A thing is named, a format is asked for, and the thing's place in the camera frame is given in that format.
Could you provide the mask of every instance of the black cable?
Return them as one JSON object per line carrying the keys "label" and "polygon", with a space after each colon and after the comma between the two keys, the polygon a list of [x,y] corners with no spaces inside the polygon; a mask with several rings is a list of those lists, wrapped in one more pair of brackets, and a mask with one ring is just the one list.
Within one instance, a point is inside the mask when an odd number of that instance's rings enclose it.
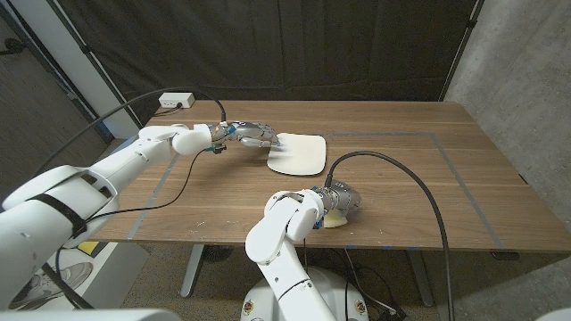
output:
{"label": "black cable", "polygon": [[349,279],[345,283],[345,321],[349,321],[349,309],[347,309],[347,290],[349,289]]}
{"label": "black cable", "polygon": [[47,263],[44,263],[42,266],[42,271],[44,271],[44,273],[46,273],[46,275],[52,279],[52,281],[54,281],[55,285],[62,289],[62,292],[66,297],[69,296],[70,300],[77,302],[78,306],[80,306],[82,309],[93,308],[91,304],[85,301],[81,296],[79,296],[79,294],[77,294],[68,284],[63,281],[59,271],[57,271],[57,273],[54,272],[52,267],[50,267],[50,265]]}
{"label": "black cable", "polygon": [[438,205],[436,204],[436,201],[434,200],[434,196],[432,195],[432,193],[430,193],[430,190],[428,189],[426,184],[420,179],[420,177],[418,177],[412,170],[410,170],[406,166],[400,164],[400,162],[398,162],[397,160],[394,160],[394,159],[392,159],[392,158],[390,158],[390,157],[388,157],[388,156],[386,156],[380,152],[368,152],[368,151],[350,152],[348,154],[341,156],[339,159],[337,159],[333,163],[333,165],[331,165],[331,168],[329,169],[329,174],[327,174],[327,179],[325,181],[325,187],[331,187],[331,180],[333,179],[333,171],[335,170],[335,167],[337,167],[337,165],[340,162],[342,162],[348,158],[354,157],[354,156],[362,156],[362,155],[378,157],[382,160],[390,162],[394,166],[398,167],[399,169],[401,169],[402,171],[407,173],[410,177],[412,177],[412,179],[414,179],[415,182],[417,182],[417,184],[420,186],[420,188],[422,188],[423,192],[426,194],[426,197],[430,201],[430,204],[432,205],[432,209],[434,211],[434,214],[436,215],[436,221],[438,222],[438,227],[440,229],[440,236],[443,240],[444,260],[446,263],[446,284],[448,286],[448,319],[450,321],[453,321],[454,320],[454,302],[452,301],[452,285],[451,285],[451,273],[450,273],[450,250],[448,248],[448,238],[446,237],[446,229],[444,228],[443,218],[442,218],[442,215],[440,214],[440,210],[438,210]]}
{"label": "black cable", "polygon": [[[58,276],[60,276],[60,278],[63,281],[62,278],[62,271],[60,270],[60,254],[62,253],[63,248],[59,248],[57,250],[57,252],[55,253],[55,272],[58,274]],[[71,296],[69,296],[67,293],[63,294],[65,296],[65,298],[70,302],[70,304],[73,306],[73,308],[75,309],[81,309],[81,307],[78,305],[78,303],[76,303]]]}
{"label": "black cable", "polygon": [[366,269],[366,270],[373,272],[374,274],[376,274],[378,276],[379,279],[381,279],[381,281],[383,282],[383,284],[386,287],[386,290],[389,292],[389,297],[391,298],[391,304],[394,305],[394,303],[396,303],[396,301],[394,300],[393,292],[391,291],[391,287],[389,286],[389,283],[386,282],[386,280],[371,267],[365,267],[365,266],[358,267],[357,273],[359,273],[359,271],[361,271],[362,269]]}
{"label": "black cable", "polygon": [[167,111],[156,112],[153,117],[169,116],[170,114],[182,108],[182,103],[177,103],[177,107],[171,108]]}
{"label": "black cable", "polygon": [[36,172],[32,175],[31,178],[38,176],[42,170],[47,166],[47,164],[49,164],[50,161],[52,161],[55,156],[57,156],[60,152],[62,152],[67,146],[69,146],[71,143],[73,143],[76,139],[78,139],[80,136],[82,136],[83,134],[85,134],[89,129],[95,127],[97,124],[99,124],[100,122],[104,121],[105,119],[109,118],[112,114],[114,114],[117,111],[122,110],[123,108],[136,103],[142,99],[145,99],[146,97],[152,96],[152,95],[157,95],[157,94],[162,94],[164,92],[168,92],[168,91],[181,91],[181,90],[188,90],[188,91],[194,91],[200,95],[205,95],[208,99],[214,101],[219,107],[220,107],[220,112],[221,112],[221,116],[220,119],[221,121],[226,121],[226,111],[224,111],[224,106],[222,106],[222,104],[218,101],[218,99],[214,99],[212,98],[210,95],[206,94],[203,90],[198,89],[195,86],[175,86],[175,87],[168,87],[168,88],[163,88],[163,89],[158,89],[158,90],[153,90],[152,92],[148,92],[146,94],[142,94],[140,96],[137,96],[131,100],[129,100],[126,103],[122,103],[121,105],[113,108],[111,111],[107,112],[106,114],[104,114],[103,116],[99,117],[98,119],[92,121],[89,125],[87,125],[85,128],[81,129],[75,136],[73,136],[72,138],[70,138],[67,142],[65,142],[65,144],[63,144],[62,146],[60,146],[60,148],[58,148],[55,152],[52,152],[52,154],[47,158],[46,161],[44,161],[44,163],[42,163],[36,170]]}
{"label": "black cable", "polygon": [[303,239],[303,258],[305,259],[305,273],[307,273],[307,248],[305,247],[305,239]]}
{"label": "black cable", "polygon": [[95,220],[95,219],[98,219],[98,218],[103,218],[103,217],[106,217],[106,216],[109,216],[109,215],[114,215],[114,214],[119,214],[119,213],[125,213],[125,212],[130,212],[130,211],[139,211],[139,210],[157,210],[157,209],[163,208],[163,207],[165,207],[165,206],[169,206],[169,205],[171,205],[173,202],[176,202],[176,201],[178,200],[178,198],[180,197],[180,195],[182,195],[182,193],[185,191],[186,185],[188,184],[188,179],[190,178],[190,173],[193,171],[194,162],[195,162],[196,159],[198,158],[198,155],[200,155],[200,154],[203,153],[203,152],[204,152],[204,150],[199,151],[199,152],[196,154],[196,156],[194,157],[193,162],[190,164],[190,169],[188,169],[188,175],[186,176],[185,184],[182,186],[182,189],[181,189],[180,192],[178,193],[177,197],[174,198],[174,200],[172,200],[172,201],[170,201],[170,202],[168,202],[168,203],[159,205],[159,206],[152,206],[152,207],[139,208],[139,209],[129,209],[129,210],[115,210],[115,211],[113,211],[113,212],[104,213],[104,214],[99,214],[99,215],[97,215],[97,216],[93,216],[93,217],[91,217],[91,218],[86,219],[86,223],[89,223],[89,222],[91,222],[91,221],[93,221],[93,220]]}

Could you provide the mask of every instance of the wooden table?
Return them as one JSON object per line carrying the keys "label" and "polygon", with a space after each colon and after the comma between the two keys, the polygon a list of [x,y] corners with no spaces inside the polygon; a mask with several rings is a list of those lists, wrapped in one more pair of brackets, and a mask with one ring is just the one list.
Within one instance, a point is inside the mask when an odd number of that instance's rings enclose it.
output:
{"label": "wooden table", "polygon": [[[223,102],[229,120],[261,121],[278,133],[321,135],[326,170],[312,177],[278,174],[268,149],[229,142],[222,154],[203,153],[174,204],[117,215],[94,239],[115,242],[244,244],[277,191],[323,185],[339,156],[369,150],[389,155],[428,185],[456,251],[571,251],[571,234],[457,103]],[[151,119],[151,125],[216,124],[212,102]],[[173,199],[193,156],[148,169],[120,196],[121,208]],[[406,174],[377,158],[344,161],[335,178],[362,197],[349,224],[313,231],[314,247],[441,249],[430,204]]]}

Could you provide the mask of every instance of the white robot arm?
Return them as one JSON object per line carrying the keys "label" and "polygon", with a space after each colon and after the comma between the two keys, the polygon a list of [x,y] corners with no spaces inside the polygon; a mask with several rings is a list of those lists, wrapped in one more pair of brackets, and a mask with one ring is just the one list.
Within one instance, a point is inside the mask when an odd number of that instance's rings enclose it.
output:
{"label": "white robot arm", "polygon": [[[219,126],[228,127],[226,123]],[[171,145],[176,152],[189,155],[235,137],[214,138],[211,128],[205,124],[193,129],[184,125],[143,128],[133,144],[91,167],[60,166],[13,192],[0,214],[0,310],[7,309],[62,245],[77,246],[99,231],[111,216],[88,224],[85,219],[117,210],[120,193],[150,166],[168,161]],[[257,134],[265,132],[243,131],[242,136],[275,138]]]}
{"label": "white robot arm", "polygon": [[347,184],[331,188],[275,193],[264,218],[246,237],[246,253],[258,264],[286,320],[335,320],[313,285],[293,242],[303,240],[329,210],[351,211],[360,196]]}

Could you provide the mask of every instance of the black backdrop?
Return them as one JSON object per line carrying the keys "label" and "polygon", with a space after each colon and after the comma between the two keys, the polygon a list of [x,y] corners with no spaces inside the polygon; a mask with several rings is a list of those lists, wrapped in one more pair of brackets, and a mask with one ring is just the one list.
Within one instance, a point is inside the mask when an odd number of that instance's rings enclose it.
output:
{"label": "black backdrop", "polygon": [[237,100],[435,101],[474,3],[60,0],[127,99],[196,84]]}

